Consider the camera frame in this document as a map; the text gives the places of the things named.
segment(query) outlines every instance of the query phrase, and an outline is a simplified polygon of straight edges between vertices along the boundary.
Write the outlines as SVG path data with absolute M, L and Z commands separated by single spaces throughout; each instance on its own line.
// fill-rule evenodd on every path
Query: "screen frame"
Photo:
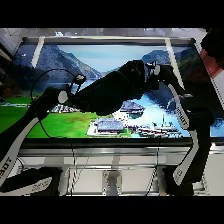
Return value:
M 43 37 L 24 37 L 22 45 L 37 44 Z M 105 37 L 105 36 L 75 36 L 75 37 L 44 37 L 44 44 L 48 45 L 140 45 L 140 46 L 194 46 L 198 52 L 194 38 L 167 38 L 167 37 Z M 224 145 L 224 137 L 212 137 L 216 145 Z M 138 147 L 190 147 L 190 137 L 184 138 L 26 138 L 21 149 L 68 149 L 68 148 L 138 148 Z

